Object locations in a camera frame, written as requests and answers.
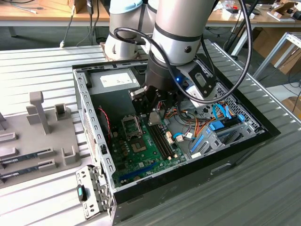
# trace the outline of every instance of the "sticker label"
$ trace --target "sticker label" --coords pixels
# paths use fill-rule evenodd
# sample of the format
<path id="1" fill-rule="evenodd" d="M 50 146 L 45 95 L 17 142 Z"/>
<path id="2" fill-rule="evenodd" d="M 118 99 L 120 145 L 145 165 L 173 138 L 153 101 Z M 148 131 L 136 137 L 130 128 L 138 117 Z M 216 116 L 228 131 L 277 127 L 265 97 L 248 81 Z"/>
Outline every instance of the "sticker label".
<path id="1" fill-rule="evenodd" d="M 14 176 L 17 176 L 19 175 L 19 173 L 12 173 L 12 174 L 9 174 L 9 175 L 6 175 L 6 176 L 2 176 L 1 178 L 10 178 L 10 177 L 14 177 Z"/>
<path id="2" fill-rule="evenodd" d="M 18 161 L 18 159 L 12 159 L 12 160 L 9 160 L 9 161 L 4 161 L 4 162 L 2 162 L 2 164 L 8 164 L 8 163 L 15 162 L 15 161 Z"/>
<path id="3" fill-rule="evenodd" d="M 111 87 L 133 83 L 128 73 L 111 74 L 100 77 L 103 87 Z"/>

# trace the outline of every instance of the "motherboard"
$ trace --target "motherboard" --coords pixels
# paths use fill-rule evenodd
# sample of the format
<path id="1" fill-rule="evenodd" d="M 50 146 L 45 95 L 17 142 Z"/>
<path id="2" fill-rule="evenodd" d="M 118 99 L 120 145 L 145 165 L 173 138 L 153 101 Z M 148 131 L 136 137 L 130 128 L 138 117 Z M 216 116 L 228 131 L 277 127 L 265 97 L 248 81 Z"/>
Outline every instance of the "motherboard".
<path id="1" fill-rule="evenodd" d="M 111 156 L 116 187 L 126 185 L 186 161 L 166 124 L 149 126 L 136 116 L 125 116 L 112 126 Z"/>

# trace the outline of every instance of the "metal workbench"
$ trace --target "metal workbench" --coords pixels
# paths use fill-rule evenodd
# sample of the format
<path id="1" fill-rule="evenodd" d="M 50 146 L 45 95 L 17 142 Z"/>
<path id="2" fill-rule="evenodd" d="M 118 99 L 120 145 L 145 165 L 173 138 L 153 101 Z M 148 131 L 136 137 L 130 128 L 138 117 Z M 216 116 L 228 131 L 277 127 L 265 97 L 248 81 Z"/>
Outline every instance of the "metal workbench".
<path id="1" fill-rule="evenodd" d="M 236 81 L 241 74 L 236 62 L 206 43 L 214 64 Z M 72 110 L 82 160 L 78 168 L 0 189 L 0 224 L 110 225 L 108 217 L 85 221 L 74 174 L 91 160 L 71 66 L 104 60 L 98 46 L 0 52 L 0 111 L 25 113 L 30 91 L 43 91 L 44 108 L 65 103 Z M 300 225 L 301 122 L 251 76 L 239 89 L 281 135 L 238 167 L 120 225 Z"/>

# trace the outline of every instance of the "wooden table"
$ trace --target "wooden table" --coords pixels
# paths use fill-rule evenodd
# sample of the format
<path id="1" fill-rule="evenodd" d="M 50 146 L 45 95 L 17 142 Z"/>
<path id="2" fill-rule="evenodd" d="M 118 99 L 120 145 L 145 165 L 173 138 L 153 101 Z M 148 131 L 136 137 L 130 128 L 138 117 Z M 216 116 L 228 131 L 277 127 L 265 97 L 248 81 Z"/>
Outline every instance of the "wooden table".
<path id="1" fill-rule="evenodd" d="M 38 6 L 38 2 L 25 4 L 29 6 Z M 67 26 L 70 20 L 70 13 L 60 11 L 53 8 L 44 7 L 44 10 L 37 10 L 38 14 L 33 14 L 20 10 L 11 6 L 9 3 L 0 1 L 0 26 L 8 26 L 11 35 L 14 36 L 15 32 L 12 27 L 14 26 Z M 268 9 L 261 9 L 261 15 L 255 16 L 251 20 L 252 29 L 255 27 L 301 27 L 301 21 L 292 22 L 279 22 L 276 19 L 270 17 L 267 12 Z M 94 9 L 93 19 L 96 17 L 96 9 Z M 103 5 L 100 5 L 100 18 L 97 26 L 109 26 L 110 16 L 106 12 Z M 211 14 L 206 26 L 209 27 L 233 27 L 237 22 L 236 18 L 226 18 L 222 13 L 222 10 L 217 10 Z M 71 26 L 89 26 L 89 15 L 87 9 L 84 8 L 80 13 L 76 14 L 73 18 Z M 244 32 L 241 35 L 236 47 L 231 55 L 237 56 L 242 46 L 246 42 L 247 35 Z"/>
<path id="2" fill-rule="evenodd" d="M 28 4 L 18 4 L 24 7 L 41 7 L 38 1 Z M 70 20 L 69 12 L 57 10 L 42 6 L 44 9 L 37 10 L 37 14 L 18 9 L 9 3 L 0 1 L 0 26 L 67 26 Z M 97 26 L 109 26 L 110 16 L 100 3 L 99 20 Z M 94 4 L 93 20 L 96 19 L 97 8 Z M 87 8 L 84 7 L 79 13 L 73 17 L 71 26 L 89 26 L 89 14 Z"/>

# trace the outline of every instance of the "red wire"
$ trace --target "red wire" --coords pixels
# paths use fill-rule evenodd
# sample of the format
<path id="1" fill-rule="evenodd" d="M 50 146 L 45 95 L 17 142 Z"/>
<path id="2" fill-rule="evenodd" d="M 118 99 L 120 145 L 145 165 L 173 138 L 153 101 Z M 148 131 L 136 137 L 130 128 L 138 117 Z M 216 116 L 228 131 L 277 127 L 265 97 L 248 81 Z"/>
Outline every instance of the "red wire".
<path id="1" fill-rule="evenodd" d="M 109 128 L 109 142 L 110 142 L 110 138 L 111 138 L 111 136 L 110 136 L 110 131 L 111 131 L 111 128 L 110 128 L 109 117 L 108 117 L 108 115 L 106 114 L 106 112 L 104 112 L 103 109 L 101 109 L 101 108 L 98 108 L 98 109 L 104 114 L 105 118 L 107 119 L 108 128 Z"/>

